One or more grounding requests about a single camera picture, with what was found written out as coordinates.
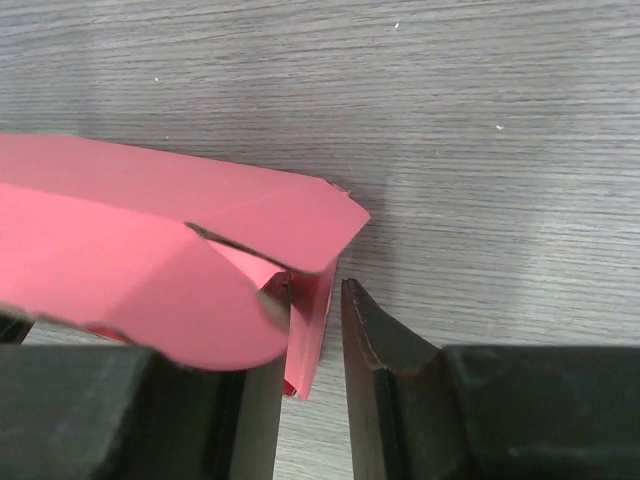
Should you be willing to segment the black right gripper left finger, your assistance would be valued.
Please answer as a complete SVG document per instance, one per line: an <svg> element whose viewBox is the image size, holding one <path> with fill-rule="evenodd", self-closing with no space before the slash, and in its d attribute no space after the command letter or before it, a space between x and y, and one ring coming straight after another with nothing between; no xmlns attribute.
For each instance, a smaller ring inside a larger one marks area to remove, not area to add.
<svg viewBox="0 0 640 480"><path fill-rule="evenodd" d="M269 479L283 358L248 370L181 366L141 347L29 345L1 311L5 479Z"/></svg>

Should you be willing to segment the pink paper box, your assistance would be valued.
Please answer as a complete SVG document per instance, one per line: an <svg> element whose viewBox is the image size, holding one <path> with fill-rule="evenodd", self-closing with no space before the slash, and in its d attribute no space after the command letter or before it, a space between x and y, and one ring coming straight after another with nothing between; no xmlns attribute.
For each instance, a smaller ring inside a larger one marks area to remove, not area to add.
<svg viewBox="0 0 640 480"><path fill-rule="evenodd" d="M317 177L58 134L1 137L1 301L307 398L339 255L369 221Z"/></svg>

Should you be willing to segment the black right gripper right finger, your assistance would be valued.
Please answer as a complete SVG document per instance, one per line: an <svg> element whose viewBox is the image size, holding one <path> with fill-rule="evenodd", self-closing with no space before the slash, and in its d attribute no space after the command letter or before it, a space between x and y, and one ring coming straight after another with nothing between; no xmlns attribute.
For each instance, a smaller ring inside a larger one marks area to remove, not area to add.
<svg viewBox="0 0 640 480"><path fill-rule="evenodd" d="M341 284L358 479L635 479L639 351L450 345Z"/></svg>

